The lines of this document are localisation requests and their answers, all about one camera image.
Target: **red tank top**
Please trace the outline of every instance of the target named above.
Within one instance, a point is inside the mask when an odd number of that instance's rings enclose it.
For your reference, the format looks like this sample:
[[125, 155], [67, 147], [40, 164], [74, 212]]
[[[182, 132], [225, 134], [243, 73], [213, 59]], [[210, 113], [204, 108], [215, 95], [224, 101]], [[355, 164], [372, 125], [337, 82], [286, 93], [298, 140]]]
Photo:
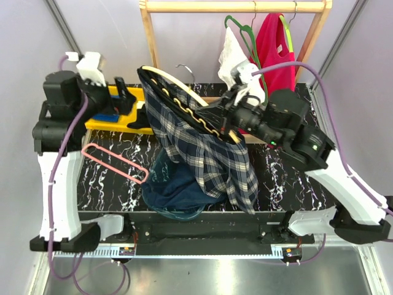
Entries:
[[[295, 60], [295, 54], [289, 52], [285, 39], [284, 25], [279, 19], [280, 15], [281, 14], [268, 14], [255, 40], [257, 43], [259, 62], [262, 68]], [[294, 66], [276, 69], [263, 76], [268, 88], [268, 96], [279, 89], [288, 88], [292, 91], [295, 90]]]

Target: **metal floor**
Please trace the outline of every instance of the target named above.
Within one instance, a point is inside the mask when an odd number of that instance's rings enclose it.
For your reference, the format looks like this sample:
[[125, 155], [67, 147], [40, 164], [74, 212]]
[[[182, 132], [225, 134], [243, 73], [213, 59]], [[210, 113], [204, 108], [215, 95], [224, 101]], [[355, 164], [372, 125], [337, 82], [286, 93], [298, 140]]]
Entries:
[[[316, 248], [304, 248], [304, 257]], [[77, 278], [105, 259], [82, 261]], [[56, 258], [59, 274], [71, 270], [72, 259]], [[284, 294], [371, 294], [360, 256], [352, 247], [327, 247], [315, 261], [297, 266], [274, 266], [248, 260], [134, 259], [126, 264], [131, 286], [119, 294], [135, 295], [284, 295]], [[80, 285], [94, 295], [112, 293], [122, 279], [114, 264], [94, 270]], [[45, 295], [80, 294], [72, 279], [57, 281], [49, 276]]]

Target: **hook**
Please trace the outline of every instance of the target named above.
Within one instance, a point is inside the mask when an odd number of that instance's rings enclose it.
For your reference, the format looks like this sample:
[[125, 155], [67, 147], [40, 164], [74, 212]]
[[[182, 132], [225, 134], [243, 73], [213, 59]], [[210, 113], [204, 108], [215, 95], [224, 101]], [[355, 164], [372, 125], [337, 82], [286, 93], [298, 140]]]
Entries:
[[251, 29], [253, 29], [253, 24], [254, 24], [254, 20], [255, 20], [255, 18], [257, 17], [257, 3], [255, 2], [255, 1], [253, 1], [254, 2], [254, 18], [252, 19], [252, 21], [251, 21]]
[[294, 17], [292, 17], [292, 18], [289, 20], [289, 24], [291, 23], [291, 21], [292, 21], [293, 19], [295, 19], [296, 13], [297, 13], [297, 2], [294, 1], [294, 3], [295, 3], [295, 14], [294, 14]]
[[186, 70], [187, 70], [188, 72], [190, 72], [190, 74], [191, 74], [191, 76], [192, 76], [192, 84], [195, 84], [195, 76], [194, 76], [194, 73], [192, 73], [191, 69], [190, 69], [188, 66], [186, 66], [186, 65], [184, 65], [184, 64], [182, 64], [182, 63], [179, 63], [176, 67], [178, 68], [178, 67], [180, 67], [180, 66], [185, 67]]

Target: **checkered shirt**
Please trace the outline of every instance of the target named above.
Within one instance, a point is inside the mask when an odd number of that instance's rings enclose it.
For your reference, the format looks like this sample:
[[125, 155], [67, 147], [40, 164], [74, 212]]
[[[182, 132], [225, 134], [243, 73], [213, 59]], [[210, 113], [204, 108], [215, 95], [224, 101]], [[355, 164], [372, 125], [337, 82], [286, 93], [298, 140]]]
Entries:
[[[185, 162], [202, 191], [214, 198], [227, 195], [232, 205], [254, 214], [258, 180], [250, 165], [244, 138], [230, 144], [214, 135], [201, 134], [167, 107], [146, 80], [139, 75], [146, 112], [155, 136], [173, 162]], [[158, 76], [158, 82], [190, 109], [199, 104], [185, 91]]]

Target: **white wall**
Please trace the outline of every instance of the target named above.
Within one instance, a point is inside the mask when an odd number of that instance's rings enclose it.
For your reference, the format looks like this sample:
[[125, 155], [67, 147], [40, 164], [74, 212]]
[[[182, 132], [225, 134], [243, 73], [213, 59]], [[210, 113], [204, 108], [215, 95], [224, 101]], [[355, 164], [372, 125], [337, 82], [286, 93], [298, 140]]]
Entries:
[[[392, 9], [392, 1], [368, 1], [324, 77], [347, 160], [383, 195], [393, 195]], [[393, 244], [376, 250], [393, 292]]]
[[31, 130], [37, 122], [44, 78], [68, 50], [42, 0], [0, 2], [0, 286], [24, 294], [37, 254], [29, 241], [42, 218], [41, 173]]
[[[333, 0], [333, 9], [309, 59], [317, 69], [324, 62], [355, 2], [356, 0]], [[99, 51], [107, 58], [104, 70], [107, 79], [123, 76], [127, 83], [139, 82], [136, 68], [150, 64], [139, 1], [58, 0], [58, 4], [82, 51]], [[190, 74], [185, 69], [175, 68], [177, 64], [185, 63], [195, 73], [197, 82], [220, 82], [217, 76], [218, 58], [224, 43], [225, 16], [154, 14], [152, 19], [161, 67], [184, 82], [190, 82]], [[254, 14], [233, 16], [242, 24], [250, 25]], [[255, 35], [265, 16], [266, 14], [258, 14], [255, 19]], [[298, 14], [291, 23], [292, 39], [297, 53], [312, 19], [313, 15]], [[313, 78], [304, 73], [302, 81], [311, 82]]]

